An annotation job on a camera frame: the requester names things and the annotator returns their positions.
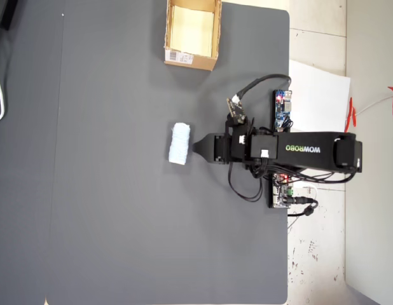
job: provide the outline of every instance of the concrete floor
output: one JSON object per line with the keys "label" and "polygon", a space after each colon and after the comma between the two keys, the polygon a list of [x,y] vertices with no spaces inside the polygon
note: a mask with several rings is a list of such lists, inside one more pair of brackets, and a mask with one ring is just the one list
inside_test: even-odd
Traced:
{"label": "concrete floor", "polygon": [[[287,10],[290,59],[346,74],[346,0],[224,1]],[[345,186],[318,188],[317,199],[314,214],[289,229],[286,304],[376,304],[345,283]]]}

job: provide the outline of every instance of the white wall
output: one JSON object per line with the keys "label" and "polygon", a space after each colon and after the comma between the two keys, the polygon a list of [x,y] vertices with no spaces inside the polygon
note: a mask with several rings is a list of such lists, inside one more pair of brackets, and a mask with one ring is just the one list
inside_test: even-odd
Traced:
{"label": "white wall", "polygon": [[[393,0],[348,0],[347,76],[354,106],[392,96]],[[346,185],[346,281],[376,302],[393,304],[392,98],[351,127],[363,141],[363,173]]]}

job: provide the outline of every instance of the cardboard box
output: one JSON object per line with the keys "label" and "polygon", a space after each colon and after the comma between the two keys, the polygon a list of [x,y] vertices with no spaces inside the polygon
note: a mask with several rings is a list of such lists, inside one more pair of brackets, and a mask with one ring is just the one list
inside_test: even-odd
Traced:
{"label": "cardboard box", "polygon": [[167,0],[165,63],[212,71],[219,55],[222,0]]}

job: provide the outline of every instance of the gray table mat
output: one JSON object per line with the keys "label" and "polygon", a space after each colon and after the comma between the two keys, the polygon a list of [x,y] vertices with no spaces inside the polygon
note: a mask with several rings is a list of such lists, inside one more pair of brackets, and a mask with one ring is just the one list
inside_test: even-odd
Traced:
{"label": "gray table mat", "polygon": [[0,29],[0,304],[44,304],[62,48],[62,1],[19,1]]}
{"label": "gray table mat", "polygon": [[[226,97],[288,72],[288,14],[224,3],[207,72],[162,62],[166,1],[44,2],[0,32],[0,304],[284,302],[286,211],[239,200],[226,166],[167,157],[175,122],[222,132]],[[258,125],[282,85],[245,96]]]}
{"label": "gray table mat", "polygon": [[[287,297],[286,211],[240,200],[227,166],[167,161],[171,128],[222,132],[226,97],[288,73],[285,11],[223,4],[213,72],[163,63],[165,1],[67,1],[49,301],[276,303]],[[269,81],[245,96],[269,125]],[[237,166],[234,184],[258,182]]]}

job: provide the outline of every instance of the white sheet of paper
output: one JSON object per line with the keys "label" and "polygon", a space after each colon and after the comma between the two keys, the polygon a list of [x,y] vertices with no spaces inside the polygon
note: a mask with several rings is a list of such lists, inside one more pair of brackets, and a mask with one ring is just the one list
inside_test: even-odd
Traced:
{"label": "white sheet of paper", "polygon": [[291,119],[303,132],[343,132],[350,78],[290,60]]}

